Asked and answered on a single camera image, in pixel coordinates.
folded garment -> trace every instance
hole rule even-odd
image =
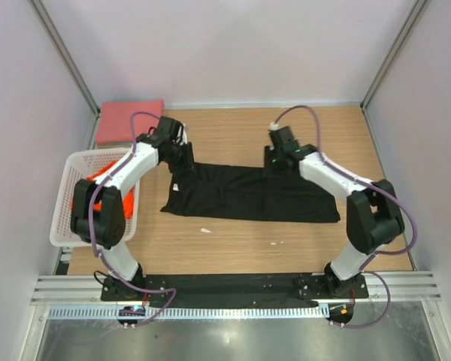
[[[263,168],[194,163],[172,174],[162,212],[186,217],[332,223],[334,197],[299,176],[265,177]]]

plastic basket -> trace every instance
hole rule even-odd
[[[90,246],[70,230],[71,203],[75,184],[80,179],[97,173],[114,160],[122,158],[128,151],[128,148],[85,150],[73,153],[67,158],[50,228],[50,242],[54,246]],[[126,231],[122,238],[124,241],[131,239],[137,228],[138,194],[139,183],[137,182],[134,187],[134,213],[132,218],[126,220]]]

wooden tabletop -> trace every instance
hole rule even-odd
[[[270,144],[268,125],[283,109],[170,110],[165,115],[189,126],[195,161],[263,166]],[[322,124],[322,147],[329,158],[363,177],[383,177],[368,127],[359,107],[316,108]],[[315,144],[311,116],[293,111],[281,121],[301,144]],[[162,213],[171,175],[166,164],[141,179],[138,226],[127,242],[132,256],[149,274],[320,272],[348,242],[346,208],[338,203],[339,223],[277,223],[180,217]],[[387,250],[404,247],[402,237]],[[76,248],[70,275],[90,275],[104,266],[89,247]],[[378,256],[368,269],[411,270],[407,255]]]

red folded cloth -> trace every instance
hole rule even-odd
[[[136,111],[148,111],[157,117],[162,116],[164,102],[104,102],[95,136],[96,144],[131,143],[130,116]],[[135,134],[149,132],[151,126],[157,126],[159,121],[147,115],[135,117]]]

white wall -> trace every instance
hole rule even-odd
[[[95,100],[359,103],[414,0],[44,0]]]
[[[29,4],[0,2],[0,361],[17,359],[37,276],[56,261],[53,206],[91,116]]]
[[[413,252],[451,313],[451,0],[428,6],[368,113],[386,176],[419,224]]]

